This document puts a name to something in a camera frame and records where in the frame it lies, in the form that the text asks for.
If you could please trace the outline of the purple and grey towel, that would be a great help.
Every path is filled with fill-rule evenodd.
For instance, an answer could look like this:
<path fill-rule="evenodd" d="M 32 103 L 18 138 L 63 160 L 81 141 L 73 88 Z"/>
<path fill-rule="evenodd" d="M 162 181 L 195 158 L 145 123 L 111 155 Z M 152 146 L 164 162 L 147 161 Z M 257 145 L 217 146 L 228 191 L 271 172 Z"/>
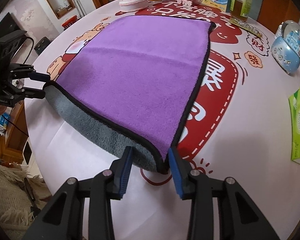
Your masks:
<path fill-rule="evenodd" d="M 166 174 L 199 93 L 213 22 L 130 15 L 111 22 L 44 85 L 51 107 L 76 131 L 134 164 Z"/>

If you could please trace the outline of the beige shaggy rug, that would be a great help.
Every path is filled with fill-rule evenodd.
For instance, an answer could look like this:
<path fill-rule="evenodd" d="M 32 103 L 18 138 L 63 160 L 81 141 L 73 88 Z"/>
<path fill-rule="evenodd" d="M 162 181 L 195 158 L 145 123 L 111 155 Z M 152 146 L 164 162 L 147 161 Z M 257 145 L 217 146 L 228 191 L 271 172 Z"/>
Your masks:
<path fill-rule="evenodd" d="M 24 180 L 29 182 L 36 207 L 42 209 L 51 197 L 43 178 L 31 177 L 19 167 L 3 166 L 0 161 L 0 226 L 9 239 L 22 239 L 34 220 Z"/>

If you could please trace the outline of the red plastic basket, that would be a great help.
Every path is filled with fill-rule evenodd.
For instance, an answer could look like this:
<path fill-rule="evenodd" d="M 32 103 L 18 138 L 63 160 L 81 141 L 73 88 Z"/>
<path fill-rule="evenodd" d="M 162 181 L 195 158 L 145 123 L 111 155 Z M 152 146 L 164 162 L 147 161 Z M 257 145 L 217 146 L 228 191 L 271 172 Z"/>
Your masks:
<path fill-rule="evenodd" d="M 78 21 L 78 17 L 77 15 L 71 16 L 70 18 L 68 18 L 67 20 L 65 20 L 62 24 L 63 29 L 68 29 L 71 25 L 73 25 L 74 23 L 76 23 Z"/>

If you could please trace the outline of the blue snow globe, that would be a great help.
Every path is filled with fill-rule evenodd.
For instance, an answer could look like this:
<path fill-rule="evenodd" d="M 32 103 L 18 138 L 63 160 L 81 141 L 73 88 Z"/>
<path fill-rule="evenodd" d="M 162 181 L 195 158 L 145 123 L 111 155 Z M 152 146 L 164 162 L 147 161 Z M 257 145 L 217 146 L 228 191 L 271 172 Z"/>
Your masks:
<path fill-rule="evenodd" d="M 271 45 L 271 54 L 287 74 L 294 74 L 300 66 L 300 24 L 293 20 L 282 22 Z"/>

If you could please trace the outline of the oil bottle with green label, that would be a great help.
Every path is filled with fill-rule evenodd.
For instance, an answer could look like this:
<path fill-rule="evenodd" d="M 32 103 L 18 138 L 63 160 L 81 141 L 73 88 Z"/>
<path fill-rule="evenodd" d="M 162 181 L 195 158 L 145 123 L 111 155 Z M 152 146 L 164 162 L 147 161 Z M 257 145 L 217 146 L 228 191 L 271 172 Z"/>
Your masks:
<path fill-rule="evenodd" d="M 252 0 L 231 0 L 230 15 L 242 22 L 246 22 L 250 13 Z"/>

